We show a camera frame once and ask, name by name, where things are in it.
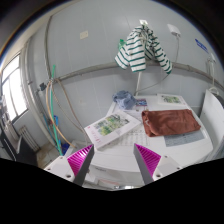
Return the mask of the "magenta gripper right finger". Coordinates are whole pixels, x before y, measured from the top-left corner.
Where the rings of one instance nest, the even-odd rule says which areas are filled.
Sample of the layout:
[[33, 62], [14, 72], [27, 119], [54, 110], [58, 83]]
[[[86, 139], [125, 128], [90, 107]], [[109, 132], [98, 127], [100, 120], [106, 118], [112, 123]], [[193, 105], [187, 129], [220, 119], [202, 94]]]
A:
[[138, 144], [134, 144], [133, 153], [140, 169], [144, 184], [148, 185], [152, 183], [153, 174], [160, 162], [161, 156]]

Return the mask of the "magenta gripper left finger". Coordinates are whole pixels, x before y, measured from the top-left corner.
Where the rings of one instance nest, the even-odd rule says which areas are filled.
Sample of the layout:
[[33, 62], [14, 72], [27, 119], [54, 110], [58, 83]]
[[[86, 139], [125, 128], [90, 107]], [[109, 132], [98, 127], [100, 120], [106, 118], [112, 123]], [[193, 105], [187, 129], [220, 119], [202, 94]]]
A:
[[83, 185], [93, 156], [94, 145], [89, 145], [85, 148], [78, 150], [67, 158], [67, 161], [74, 173], [74, 183], [76, 185]]

